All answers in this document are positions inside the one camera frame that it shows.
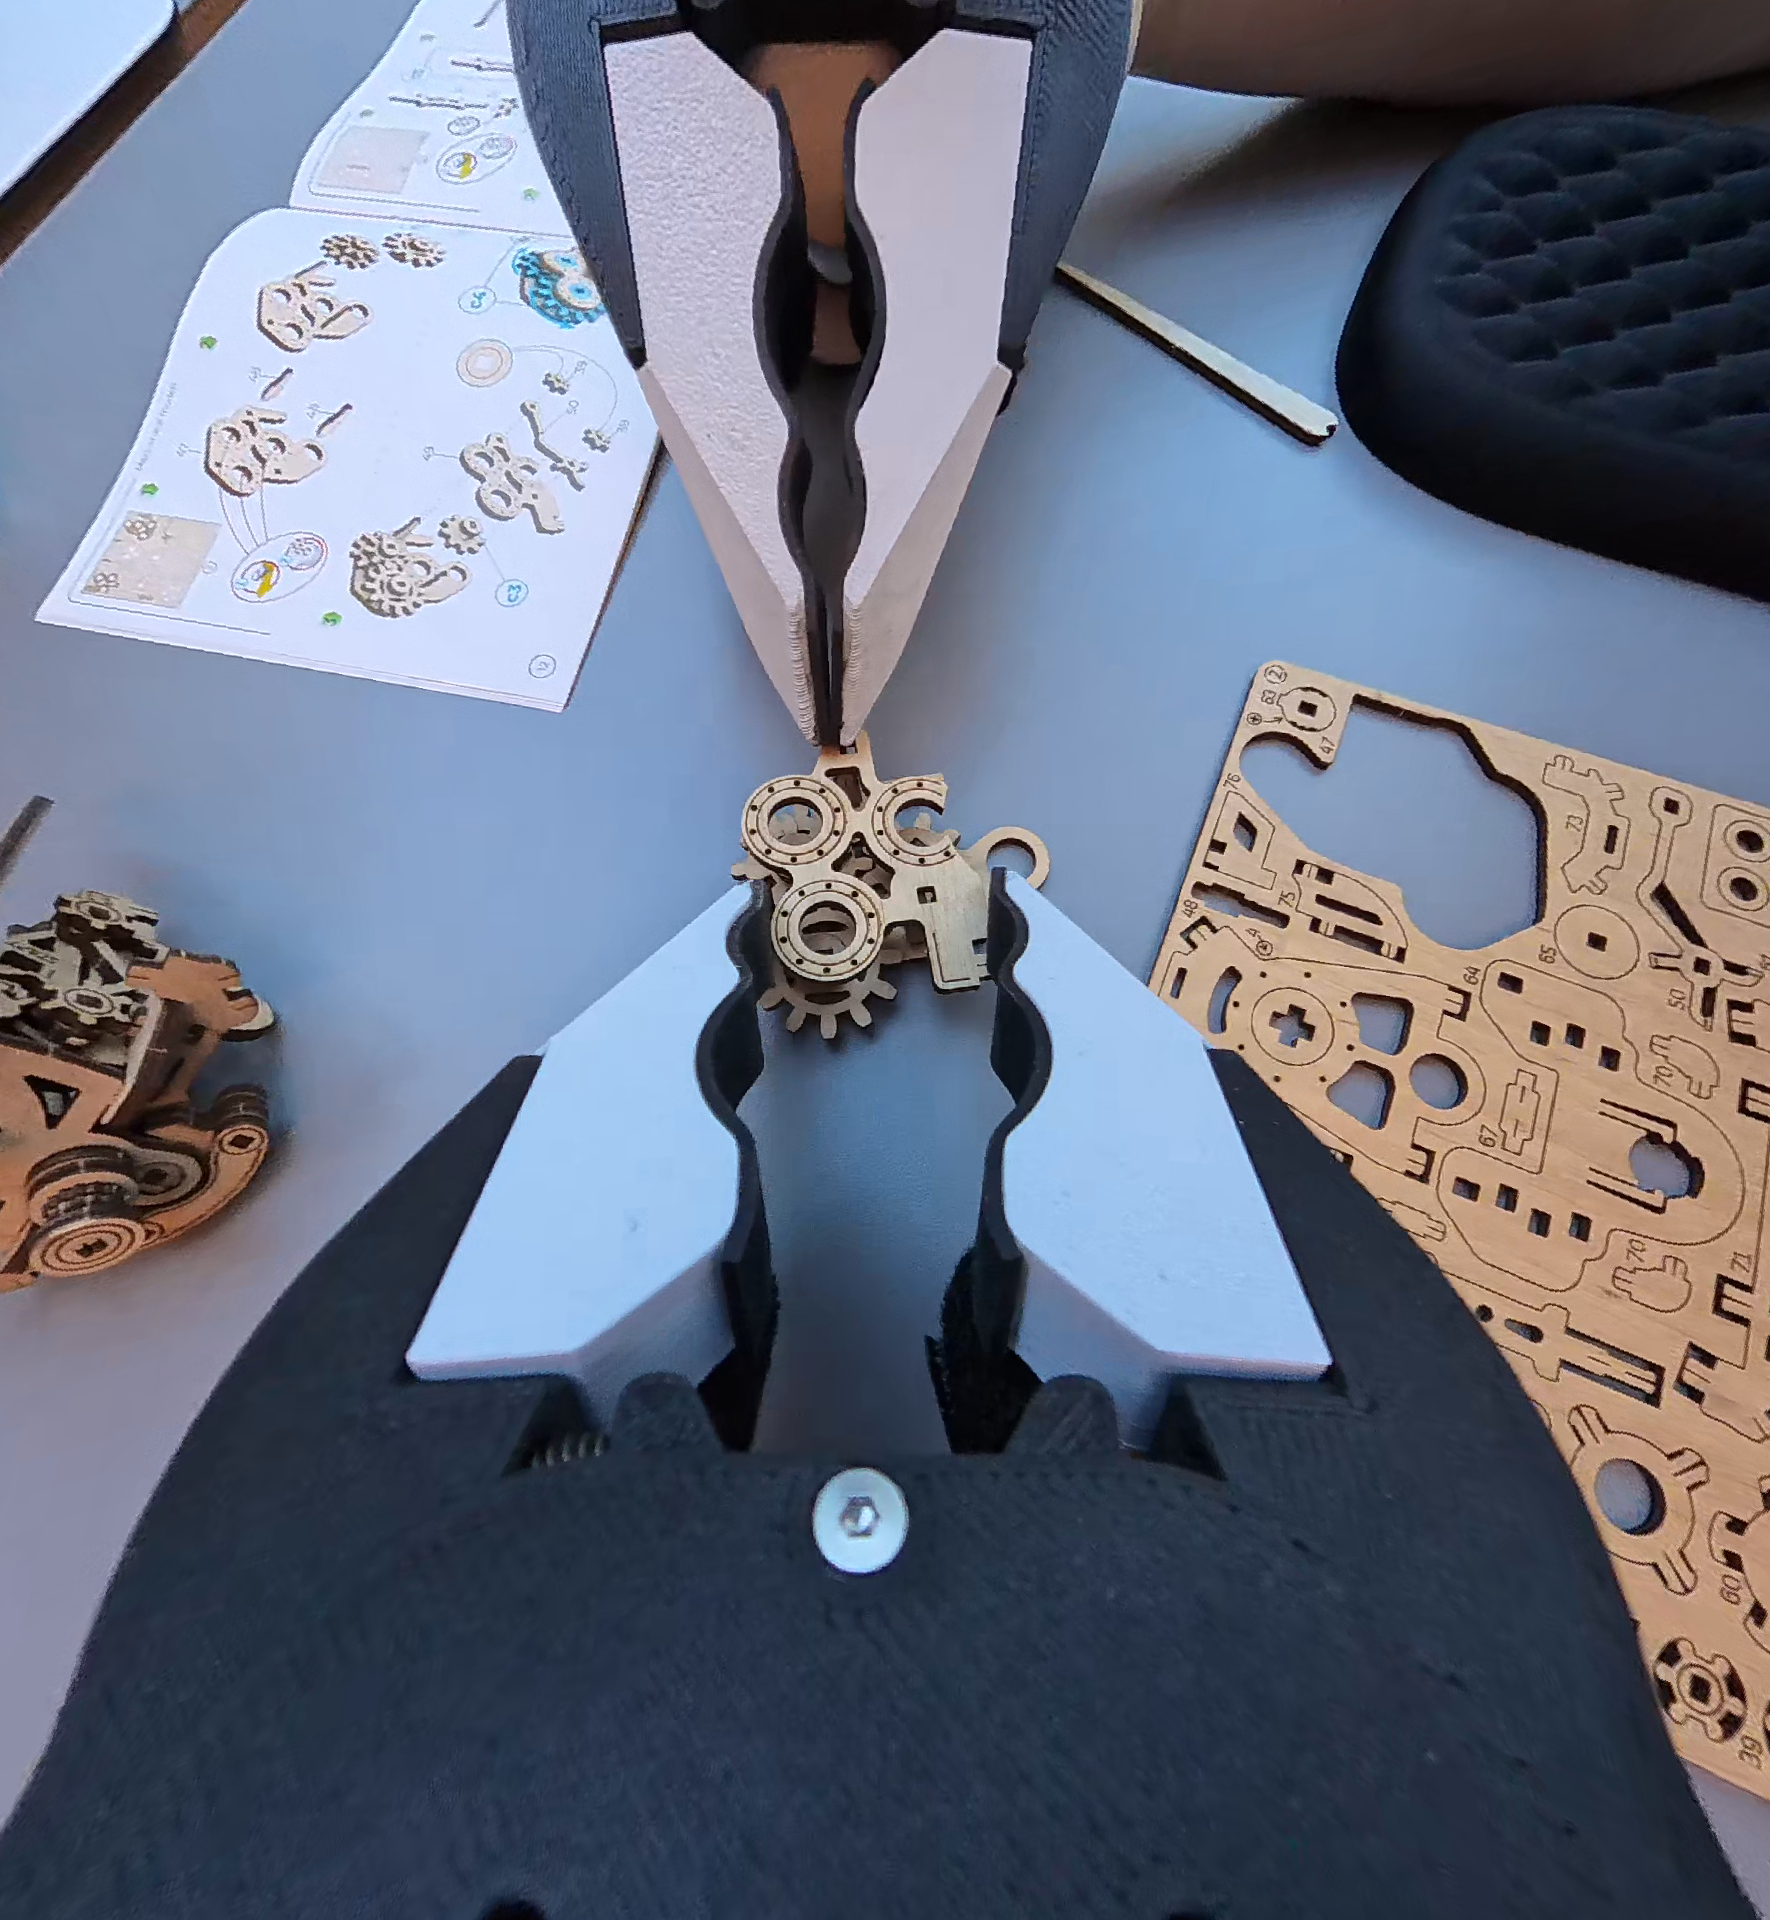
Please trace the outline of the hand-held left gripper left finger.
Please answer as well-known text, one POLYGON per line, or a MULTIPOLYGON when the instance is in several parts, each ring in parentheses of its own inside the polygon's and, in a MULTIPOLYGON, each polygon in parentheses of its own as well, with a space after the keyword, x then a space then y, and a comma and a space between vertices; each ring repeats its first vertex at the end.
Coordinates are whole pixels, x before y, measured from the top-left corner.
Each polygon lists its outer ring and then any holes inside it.
POLYGON ((701 1385, 752 1443, 775 1343, 754 1137, 768 899, 740 884, 544 1047, 407 1351, 419 1379, 562 1375, 607 1424, 624 1385, 701 1385))

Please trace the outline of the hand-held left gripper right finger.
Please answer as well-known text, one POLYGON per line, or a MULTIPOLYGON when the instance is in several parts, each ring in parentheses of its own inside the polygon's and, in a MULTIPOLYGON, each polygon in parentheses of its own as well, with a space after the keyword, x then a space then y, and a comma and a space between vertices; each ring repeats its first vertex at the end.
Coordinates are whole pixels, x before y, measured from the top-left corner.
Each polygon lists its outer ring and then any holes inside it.
POLYGON ((1203 1035, 1027 879, 991 884, 986 963, 1014 1106, 926 1346, 953 1450, 1000 1450, 1043 1379, 1098 1379, 1147 1448, 1173 1378, 1319 1378, 1327 1338, 1203 1035))

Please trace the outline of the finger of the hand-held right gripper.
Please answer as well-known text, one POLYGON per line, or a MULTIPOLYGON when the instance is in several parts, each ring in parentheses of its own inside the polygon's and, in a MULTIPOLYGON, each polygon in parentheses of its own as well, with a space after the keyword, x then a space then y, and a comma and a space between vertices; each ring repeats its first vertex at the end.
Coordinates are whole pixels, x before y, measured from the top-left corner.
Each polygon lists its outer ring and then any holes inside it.
POLYGON ((873 330, 850 416, 865 523, 843 587, 848 741, 913 634, 1011 387, 999 356, 1034 43, 941 31, 856 108, 848 205, 873 330))
POLYGON ((687 30, 610 42, 607 82, 640 384, 754 651, 816 737, 803 566, 780 507, 793 429, 760 357, 756 299, 785 189, 775 108, 687 30))

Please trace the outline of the wooden gear assembly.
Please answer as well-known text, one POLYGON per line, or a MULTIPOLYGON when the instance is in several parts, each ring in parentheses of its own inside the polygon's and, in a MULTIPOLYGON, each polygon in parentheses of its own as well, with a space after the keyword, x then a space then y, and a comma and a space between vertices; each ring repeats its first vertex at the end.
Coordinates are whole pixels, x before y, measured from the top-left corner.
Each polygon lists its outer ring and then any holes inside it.
POLYGON ((961 846, 953 829, 918 827, 918 860, 875 852, 859 839, 830 866, 764 869, 754 860, 740 877, 775 885, 773 959, 760 1006, 783 1010, 795 1033, 816 1026, 827 1041, 845 1026, 865 1030, 899 995, 896 970, 924 962, 943 992, 969 992, 988 975, 991 884, 999 864, 1028 864, 1043 888, 1051 853, 1028 827, 996 827, 961 846))

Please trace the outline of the wooden three-ring plate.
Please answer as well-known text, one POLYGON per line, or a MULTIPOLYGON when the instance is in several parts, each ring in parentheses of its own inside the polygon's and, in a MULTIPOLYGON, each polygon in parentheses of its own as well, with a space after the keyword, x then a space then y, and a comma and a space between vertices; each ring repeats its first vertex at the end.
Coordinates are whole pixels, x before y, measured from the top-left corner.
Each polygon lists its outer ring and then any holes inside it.
POLYGON ((768 885, 780 984, 846 995, 917 951, 944 992, 986 978, 991 873, 944 807, 941 775, 882 779, 867 733, 754 787, 734 872, 768 885))

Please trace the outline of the person's right forearm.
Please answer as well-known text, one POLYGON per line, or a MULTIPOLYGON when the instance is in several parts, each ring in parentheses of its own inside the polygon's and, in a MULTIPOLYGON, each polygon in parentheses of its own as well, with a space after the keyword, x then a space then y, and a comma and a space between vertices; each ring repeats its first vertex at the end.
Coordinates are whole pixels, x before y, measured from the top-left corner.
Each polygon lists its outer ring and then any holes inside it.
POLYGON ((1399 106, 1620 99, 1770 68, 1770 2, 1144 2, 1162 84, 1399 106))

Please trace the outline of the person's right hand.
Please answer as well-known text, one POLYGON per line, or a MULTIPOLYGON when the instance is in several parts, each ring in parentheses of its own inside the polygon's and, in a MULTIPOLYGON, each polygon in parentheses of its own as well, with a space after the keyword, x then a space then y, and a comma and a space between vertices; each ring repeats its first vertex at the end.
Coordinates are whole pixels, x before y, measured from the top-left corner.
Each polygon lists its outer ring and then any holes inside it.
POLYGON ((768 42, 752 50, 746 78, 776 89, 798 161, 806 246, 814 277, 812 357, 829 367, 855 367, 863 347, 850 320, 846 151, 850 108, 867 84, 885 82, 899 65, 886 39, 768 42))

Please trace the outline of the thin wooden stick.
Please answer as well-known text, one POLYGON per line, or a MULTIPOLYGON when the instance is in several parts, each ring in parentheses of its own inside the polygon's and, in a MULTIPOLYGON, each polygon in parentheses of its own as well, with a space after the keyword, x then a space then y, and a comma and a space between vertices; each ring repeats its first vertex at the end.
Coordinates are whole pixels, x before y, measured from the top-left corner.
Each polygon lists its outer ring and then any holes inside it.
POLYGON ((1257 371, 1254 366, 1215 345, 1186 325, 1168 320, 1142 299, 1067 259, 1059 259, 1057 280, 1078 299, 1088 302, 1090 307, 1147 340, 1188 371, 1207 378, 1217 389, 1232 396, 1253 413, 1288 431, 1298 441, 1317 448, 1328 443, 1338 431, 1338 413, 1283 382, 1257 371))

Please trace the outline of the white instruction booklet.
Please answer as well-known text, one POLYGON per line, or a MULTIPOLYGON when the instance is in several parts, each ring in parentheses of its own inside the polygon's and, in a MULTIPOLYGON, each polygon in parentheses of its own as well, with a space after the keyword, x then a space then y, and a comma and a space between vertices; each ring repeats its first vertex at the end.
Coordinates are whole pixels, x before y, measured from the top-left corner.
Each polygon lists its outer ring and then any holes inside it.
POLYGON ((562 709, 657 445, 504 3, 421 3, 207 259, 39 618, 562 709))

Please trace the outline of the laser-cut wooden parts sheet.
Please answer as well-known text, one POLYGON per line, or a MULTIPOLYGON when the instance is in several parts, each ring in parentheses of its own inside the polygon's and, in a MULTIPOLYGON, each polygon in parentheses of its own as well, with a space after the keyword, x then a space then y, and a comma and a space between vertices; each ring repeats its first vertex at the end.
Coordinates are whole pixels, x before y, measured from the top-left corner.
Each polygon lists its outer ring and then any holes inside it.
POLYGON ((1403 1221, 1566 1453, 1688 1762, 1770 1800, 1770 809, 1268 662, 1153 986, 1403 1221), (1479 949, 1241 774, 1364 709, 1457 732, 1545 829, 1479 949))

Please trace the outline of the partly built wooden model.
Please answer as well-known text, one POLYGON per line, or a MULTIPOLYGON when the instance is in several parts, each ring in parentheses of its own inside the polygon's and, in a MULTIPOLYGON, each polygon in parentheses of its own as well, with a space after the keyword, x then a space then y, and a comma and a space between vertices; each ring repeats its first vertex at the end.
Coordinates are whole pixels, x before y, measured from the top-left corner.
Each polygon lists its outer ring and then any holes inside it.
MULTIPOLYGON (((34 796, 0 838, 0 890, 51 811, 34 796)), ((196 1110, 226 1041, 274 1007, 222 956, 172 948, 158 914, 99 890, 0 945, 0 1292, 90 1278, 199 1228, 272 1147, 254 1083, 196 1110)))

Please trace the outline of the black padded cushion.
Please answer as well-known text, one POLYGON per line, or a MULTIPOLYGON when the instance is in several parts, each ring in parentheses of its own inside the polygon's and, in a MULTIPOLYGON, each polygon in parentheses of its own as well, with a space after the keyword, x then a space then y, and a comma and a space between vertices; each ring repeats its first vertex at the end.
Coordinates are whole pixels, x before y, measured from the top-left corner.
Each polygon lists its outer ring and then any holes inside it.
POLYGON ((1434 498, 1770 603, 1770 129, 1636 106, 1481 127, 1391 220, 1336 385, 1434 498))

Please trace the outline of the white stand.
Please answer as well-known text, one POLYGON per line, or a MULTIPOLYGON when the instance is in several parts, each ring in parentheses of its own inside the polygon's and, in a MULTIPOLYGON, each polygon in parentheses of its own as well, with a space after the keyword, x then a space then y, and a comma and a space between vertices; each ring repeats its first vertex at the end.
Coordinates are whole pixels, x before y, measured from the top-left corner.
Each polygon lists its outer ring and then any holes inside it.
POLYGON ((0 2, 0 196, 116 84, 175 2, 0 2))

